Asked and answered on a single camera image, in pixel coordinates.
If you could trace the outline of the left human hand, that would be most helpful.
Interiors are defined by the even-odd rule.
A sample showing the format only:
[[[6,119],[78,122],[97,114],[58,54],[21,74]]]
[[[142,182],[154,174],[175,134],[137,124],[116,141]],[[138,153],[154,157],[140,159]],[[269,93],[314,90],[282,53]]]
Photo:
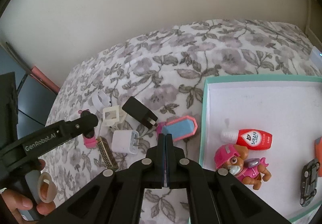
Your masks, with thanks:
[[[2,199],[16,223],[37,223],[37,221],[25,220],[20,213],[20,210],[28,211],[34,208],[33,201],[30,198],[21,194],[18,189],[11,184],[3,186],[2,189]],[[57,195],[57,187],[52,180],[44,181],[42,182],[38,194],[41,199],[35,208],[40,215],[47,216],[56,208],[54,198]]]

